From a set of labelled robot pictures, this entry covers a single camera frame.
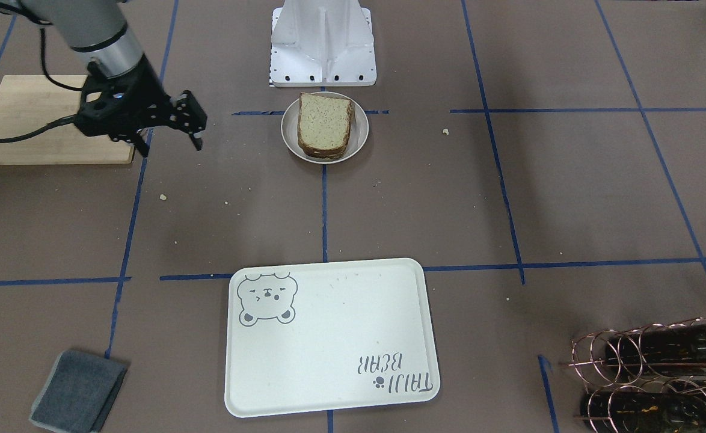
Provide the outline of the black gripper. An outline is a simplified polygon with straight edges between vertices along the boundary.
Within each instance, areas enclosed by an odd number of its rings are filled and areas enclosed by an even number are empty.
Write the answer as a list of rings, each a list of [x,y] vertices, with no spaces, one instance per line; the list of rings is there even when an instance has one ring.
[[[128,72],[106,77],[100,64],[89,61],[81,91],[80,106],[73,118],[78,131],[87,137],[109,135],[128,139],[142,156],[149,156],[149,127],[168,126],[185,132],[196,151],[203,148],[207,114],[192,91],[183,91],[171,103],[147,55]]]

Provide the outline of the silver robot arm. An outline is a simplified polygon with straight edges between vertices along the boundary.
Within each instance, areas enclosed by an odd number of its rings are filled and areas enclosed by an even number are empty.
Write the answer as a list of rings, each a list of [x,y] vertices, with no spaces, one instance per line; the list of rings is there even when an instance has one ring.
[[[171,97],[117,1],[0,1],[0,12],[22,16],[43,32],[53,27],[87,69],[78,88],[75,114],[28,132],[0,139],[16,143],[73,125],[86,137],[106,135],[123,141],[143,157],[150,147],[141,132],[153,127],[181,131],[201,150],[207,115],[191,91]]]

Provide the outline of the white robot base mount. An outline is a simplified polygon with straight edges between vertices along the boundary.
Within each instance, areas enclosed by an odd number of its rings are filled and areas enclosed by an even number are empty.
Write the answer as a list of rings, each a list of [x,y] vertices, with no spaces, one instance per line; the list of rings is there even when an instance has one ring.
[[[271,16],[269,84],[372,86],[372,14],[359,1],[285,1]]]

